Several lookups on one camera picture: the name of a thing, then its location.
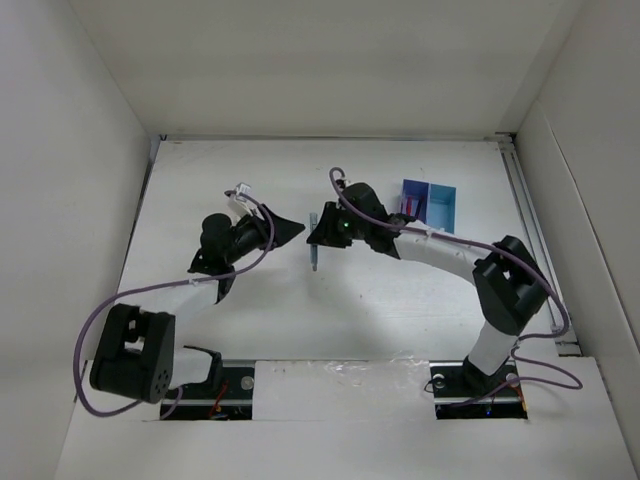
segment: red wire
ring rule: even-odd
[[[220,399],[222,398],[222,396],[227,393],[227,388],[229,388],[229,380],[225,380],[222,384],[222,390],[220,390],[220,393],[216,397],[216,403],[214,403],[213,407],[211,407],[211,410],[209,410],[209,418],[213,417],[213,414],[216,413],[216,410],[218,409],[218,403],[220,403]]]

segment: white floor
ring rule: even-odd
[[[455,186],[458,235],[522,236],[494,143],[165,142],[121,289],[185,277],[202,219],[224,211],[222,191],[237,182],[250,183],[277,214],[306,222],[334,199],[334,165],[370,183],[390,209],[403,178]],[[312,273],[305,238],[239,277],[184,335],[228,359],[272,360],[257,364],[255,420],[150,421],[157,405],[105,420],[76,406],[56,478],[636,478],[593,359],[559,358],[552,341],[529,342],[524,352],[571,370],[585,389],[524,385],[528,421],[437,421],[422,391],[428,360],[468,353],[484,322],[474,289],[366,245],[322,249]],[[123,301],[153,311],[161,298]],[[528,331],[549,325],[543,309]],[[371,361],[336,361],[345,358]],[[123,404],[89,394],[100,408]]]
[[[187,277],[202,220],[225,212],[223,191],[244,181],[276,214],[308,224],[335,200],[339,165],[397,209],[403,178],[457,188],[456,234],[487,242],[523,238],[495,143],[378,141],[164,142],[145,196],[121,290]],[[364,243],[320,249],[309,264],[308,230],[236,279],[229,296],[186,332],[187,343],[235,359],[462,359],[484,322],[465,281],[376,254]],[[251,258],[239,262],[245,265]],[[154,311],[158,295],[123,299]],[[543,309],[530,331],[549,331]],[[526,350],[554,354],[553,342]]]

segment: black joint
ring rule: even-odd
[[[535,260],[519,239],[506,236],[495,246],[516,256],[542,277]],[[485,319],[506,335],[520,335],[548,297],[540,282],[498,253],[492,252],[476,261],[473,278]]]
[[[128,346],[144,338],[141,350]],[[148,403],[171,383],[175,317],[118,304],[109,310],[89,381],[96,390]]]

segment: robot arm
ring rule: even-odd
[[[413,217],[387,214],[373,189],[365,183],[343,183],[341,187],[344,196],[359,211],[398,229],[364,220],[340,202],[327,202],[307,243],[346,248],[353,240],[363,240],[375,252],[425,263],[467,280],[476,287],[486,322],[464,360],[465,381],[473,390],[483,393],[504,381],[501,367],[528,321],[547,299],[542,286],[524,269],[496,253],[487,255],[475,247],[448,242],[441,238],[444,236],[441,232],[436,238],[432,235],[434,229]],[[425,233],[401,232],[400,228],[410,222]],[[495,245],[539,273],[535,261],[517,238],[506,236]]]
[[[210,276],[233,273],[233,264],[253,250],[265,250],[270,224],[231,194],[230,206],[242,217],[234,225],[222,213],[202,223],[200,248],[189,272]],[[271,248],[287,244],[304,225],[281,218],[266,206],[274,232]],[[152,313],[138,306],[114,305],[107,315],[90,373],[91,386],[116,395],[157,403],[171,388],[188,385],[190,392],[215,392],[220,388],[220,354],[196,347],[175,345],[176,331],[200,312],[220,302],[235,276],[220,281],[196,282],[164,290],[156,297]]]

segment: white connector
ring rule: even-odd
[[[239,218],[244,217],[246,214],[253,215],[253,211],[251,210],[251,207],[249,207],[247,199],[240,196],[240,194],[249,194],[250,191],[251,185],[247,183],[239,183],[236,185],[236,188],[233,189],[233,194],[229,196],[227,206]]]

